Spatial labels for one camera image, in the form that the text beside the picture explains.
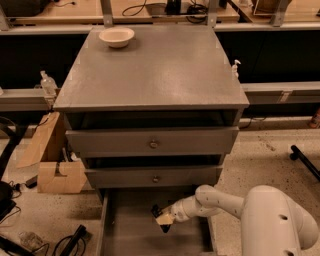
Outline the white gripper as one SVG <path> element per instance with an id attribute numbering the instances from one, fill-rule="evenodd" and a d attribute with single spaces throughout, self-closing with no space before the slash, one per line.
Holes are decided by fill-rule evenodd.
<path id="1" fill-rule="evenodd" d="M 172 225 L 174 222 L 184 222 L 196 216 L 197 203 L 194 196 L 180 199 L 166 207 L 169 213 L 156 218 L 159 225 Z"/>

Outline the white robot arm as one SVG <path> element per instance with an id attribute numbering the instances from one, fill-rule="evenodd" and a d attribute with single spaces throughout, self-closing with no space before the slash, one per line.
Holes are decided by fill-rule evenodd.
<path id="1" fill-rule="evenodd" d="M 241 222 L 242 256 L 302 256 L 319 238 L 316 220 L 281 190 L 259 185 L 238 197 L 201 185 L 166 208 L 152 207 L 164 232 L 175 222 L 211 217 L 223 210 Z"/>

